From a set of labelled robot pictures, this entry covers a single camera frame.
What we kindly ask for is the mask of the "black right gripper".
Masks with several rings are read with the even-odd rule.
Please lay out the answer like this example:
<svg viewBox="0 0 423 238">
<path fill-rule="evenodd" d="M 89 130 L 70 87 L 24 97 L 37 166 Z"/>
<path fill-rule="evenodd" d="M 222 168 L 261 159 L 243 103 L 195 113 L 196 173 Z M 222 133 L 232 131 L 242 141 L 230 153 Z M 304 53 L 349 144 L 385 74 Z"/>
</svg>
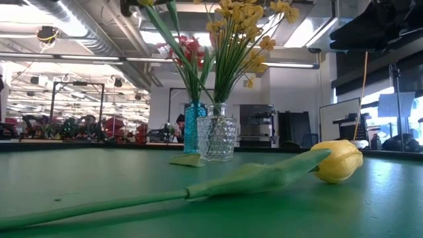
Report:
<svg viewBox="0 0 423 238">
<path fill-rule="evenodd" d="M 422 0 L 371 0 L 371 3 L 373 9 L 366 9 L 330 34 L 332 50 L 384 50 L 400 36 L 422 30 Z M 399 33 L 371 34 L 384 29 Z"/>
</svg>

